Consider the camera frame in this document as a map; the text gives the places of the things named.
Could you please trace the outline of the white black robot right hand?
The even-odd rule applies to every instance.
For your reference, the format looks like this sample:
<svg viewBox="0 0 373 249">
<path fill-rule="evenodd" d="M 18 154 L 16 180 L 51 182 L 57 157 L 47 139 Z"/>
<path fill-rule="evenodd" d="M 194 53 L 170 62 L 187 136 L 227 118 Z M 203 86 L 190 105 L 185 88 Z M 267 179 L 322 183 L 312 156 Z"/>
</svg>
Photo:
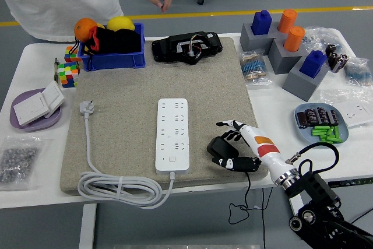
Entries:
<svg viewBox="0 0 373 249">
<path fill-rule="evenodd" d="M 254 155 L 261 161 L 261 165 L 268 168 L 270 177 L 276 185 L 284 187 L 300 178 L 297 169 L 286 163 L 280 151 L 272 140 L 260 129 L 236 120 L 225 120 L 216 123 L 217 126 L 228 126 L 222 138 L 235 141 L 243 139 L 251 148 Z"/>
</svg>

